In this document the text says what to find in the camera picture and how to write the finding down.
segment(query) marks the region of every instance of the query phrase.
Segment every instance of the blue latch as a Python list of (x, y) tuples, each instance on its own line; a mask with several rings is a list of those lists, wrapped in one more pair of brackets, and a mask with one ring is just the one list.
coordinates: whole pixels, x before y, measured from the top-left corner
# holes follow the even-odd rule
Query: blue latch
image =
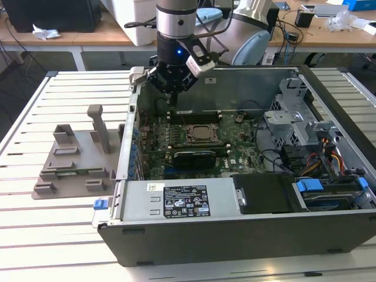
[(368, 182), (366, 181), (366, 179), (364, 177), (359, 177), (358, 182), (359, 182), (360, 186), (362, 186), (363, 191), (366, 191), (366, 189), (368, 187)]
[(107, 210), (108, 200), (95, 200), (93, 208), (95, 210)]
[(296, 183), (300, 192), (323, 191), (324, 187), (318, 179), (301, 179)]

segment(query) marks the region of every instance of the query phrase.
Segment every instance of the blue box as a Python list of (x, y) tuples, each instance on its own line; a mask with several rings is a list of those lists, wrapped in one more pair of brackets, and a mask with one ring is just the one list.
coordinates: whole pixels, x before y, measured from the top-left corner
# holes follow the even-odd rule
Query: blue box
[(376, 10), (376, 0), (344, 0), (343, 5), (350, 5), (351, 11)]

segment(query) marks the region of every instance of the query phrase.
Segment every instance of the sticker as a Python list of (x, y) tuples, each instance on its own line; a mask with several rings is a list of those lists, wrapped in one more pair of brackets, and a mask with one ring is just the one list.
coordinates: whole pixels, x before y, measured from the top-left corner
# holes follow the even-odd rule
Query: sticker
[(206, 78), (205, 79), (205, 84), (216, 84), (217, 79), (216, 78)]
[(205, 185), (164, 187), (164, 217), (210, 216), (209, 195)]
[(146, 191), (154, 192), (154, 191), (163, 191), (165, 184), (164, 183), (148, 183), (146, 187)]

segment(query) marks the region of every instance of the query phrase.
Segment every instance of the plastic bag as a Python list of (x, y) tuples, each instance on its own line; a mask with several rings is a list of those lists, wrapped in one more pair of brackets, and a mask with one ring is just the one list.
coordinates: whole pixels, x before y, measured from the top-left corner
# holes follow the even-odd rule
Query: plastic bag
[(343, 10), (337, 16), (331, 16), (325, 21), (325, 26), (331, 31), (343, 31), (345, 29), (351, 31), (350, 23), (358, 17), (350, 14), (348, 10)]

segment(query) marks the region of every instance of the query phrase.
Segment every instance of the floor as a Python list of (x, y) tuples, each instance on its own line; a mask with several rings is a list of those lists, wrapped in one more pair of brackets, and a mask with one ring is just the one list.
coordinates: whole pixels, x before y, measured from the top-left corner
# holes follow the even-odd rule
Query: floor
[[(76, 70), (70, 53), (38, 52), (32, 55), (48, 71)], [(109, 71), (129, 69), (132, 66), (147, 66), (149, 57), (152, 55), (154, 55), (153, 52), (143, 53), (142, 56), (140, 52), (127, 52), (125, 54), (127, 65), (125, 66), (121, 65), (117, 52), (88, 52), (84, 53), (84, 60), (90, 71)], [(302, 64), (307, 55), (297, 54), (291, 64)], [(318, 54), (313, 62), (316, 62), (320, 55)], [(12, 123), (45, 76), (44, 71), (31, 60), (27, 53), (24, 53), (23, 56), (25, 57), (23, 65), (8, 69), (0, 75), (0, 140), (11, 128)], [(283, 64), (283, 62), (284, 58), (279, 58), (276, 63)], [(369, 69), (363, 70), (364, 63), (365, 60), (358, 54), (328, 54), (320, 58), (316, 67), (345, 67), (372, 93), (376, 93), (376, 66), (372, 65)]]

